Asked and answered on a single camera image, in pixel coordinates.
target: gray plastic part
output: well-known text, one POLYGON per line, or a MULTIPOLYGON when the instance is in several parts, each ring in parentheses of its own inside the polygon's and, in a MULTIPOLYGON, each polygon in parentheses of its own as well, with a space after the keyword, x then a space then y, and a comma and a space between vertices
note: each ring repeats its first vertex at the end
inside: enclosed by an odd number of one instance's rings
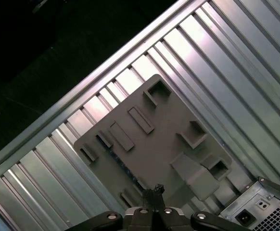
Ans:
POLYGON ((231 158, 159 75, 135 90, 74 147, 79 153, 92 150, 98 156, 89 165, 92 171, 118 199, 127 191, 134 197, 133 204, 141 196, 133 185, 154 188, 157 183, 165 186, 166 204, 183 205, 194 195, 204 200, 218 188, 217 180, 226 177, 231 165, 231 158), (183 177, 172 167, 181 153, 190 160, 194 168, 190 174, 196 178, 183 177), (220 161, 222 167, 214 167, 220 161))
POLYGON ((212 174, 184 153, 181 153, 171 165, 200 201, 206 200, 219 188, 219 182, 212 174))

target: dark background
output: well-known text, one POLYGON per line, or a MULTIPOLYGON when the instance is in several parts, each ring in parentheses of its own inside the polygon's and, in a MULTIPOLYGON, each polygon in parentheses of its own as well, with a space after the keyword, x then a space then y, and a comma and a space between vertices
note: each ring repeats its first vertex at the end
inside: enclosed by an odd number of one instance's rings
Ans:
POLYGON ((175 0, 0 0, 0 150, 175 0))

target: corrugated metal panel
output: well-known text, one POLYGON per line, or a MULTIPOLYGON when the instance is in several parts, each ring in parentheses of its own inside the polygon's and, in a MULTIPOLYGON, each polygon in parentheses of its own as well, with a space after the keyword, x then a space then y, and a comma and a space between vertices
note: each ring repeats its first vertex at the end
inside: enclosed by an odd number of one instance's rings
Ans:
POLYGON ((220 188, 204 202, 193 197, 185 214, 220 211, 253 177, 280 184, 280 1, 180 0, 114 57, 0 165, 0 212, 15 229, 64 230, 123 212, 72 144, 153 74, 233 158, 220 188))

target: ventilation grille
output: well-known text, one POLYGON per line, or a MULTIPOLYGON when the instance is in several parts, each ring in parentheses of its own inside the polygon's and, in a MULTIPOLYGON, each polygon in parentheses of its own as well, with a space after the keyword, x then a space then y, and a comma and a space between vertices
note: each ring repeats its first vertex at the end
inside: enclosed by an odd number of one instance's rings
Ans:
POLYGON ((280 208, 277 208, 265 220, 263 220, 254 231, 277 231, 280 230, 280 208))

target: screw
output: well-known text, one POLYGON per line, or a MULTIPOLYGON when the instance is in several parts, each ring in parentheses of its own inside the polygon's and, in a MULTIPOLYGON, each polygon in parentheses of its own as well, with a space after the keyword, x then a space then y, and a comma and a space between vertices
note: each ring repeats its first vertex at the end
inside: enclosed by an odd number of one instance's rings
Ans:
POLYGON ((110 220, 116 219, 116 214, 109 214, 108 219, 110 220))
POLYGON ((148 213, 149 211, 147 209, 143 208, 143 209, 140 210, 140 212, 141 213, 148 213))
POLYGON ((167 213, 167 214, 170 214, 170 213, 172 213, 172 209, 171 208, 165 208, 164 212, 167 213))
POLYGON ((200 218, 201 220, 205 219, 206 218, 206 215, 202 214, 202 213, 199 213, 197 215, 198 218, 200 218))

